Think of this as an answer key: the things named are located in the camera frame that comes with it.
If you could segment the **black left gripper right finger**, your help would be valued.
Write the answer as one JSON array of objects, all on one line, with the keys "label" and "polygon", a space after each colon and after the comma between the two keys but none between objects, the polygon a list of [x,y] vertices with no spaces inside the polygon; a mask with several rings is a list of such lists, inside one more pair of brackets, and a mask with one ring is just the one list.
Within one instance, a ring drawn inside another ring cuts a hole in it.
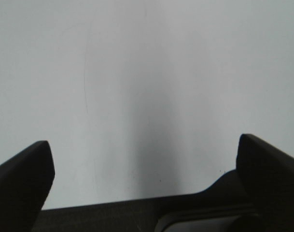
[{"label": "black left gripper right finger", "polygon": [[294,158],[242,134],[236,170],[268,232],[294,232]]}]

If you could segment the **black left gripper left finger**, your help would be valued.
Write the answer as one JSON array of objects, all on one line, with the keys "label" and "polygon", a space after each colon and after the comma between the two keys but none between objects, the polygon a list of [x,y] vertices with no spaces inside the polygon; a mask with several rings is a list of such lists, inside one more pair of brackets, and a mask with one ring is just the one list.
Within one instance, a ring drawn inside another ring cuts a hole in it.
[{"label": "black left gripper left finger", "polygon": [[29,232],[55,178],[50,145],[37,141],[0,165],[0,232]]}]

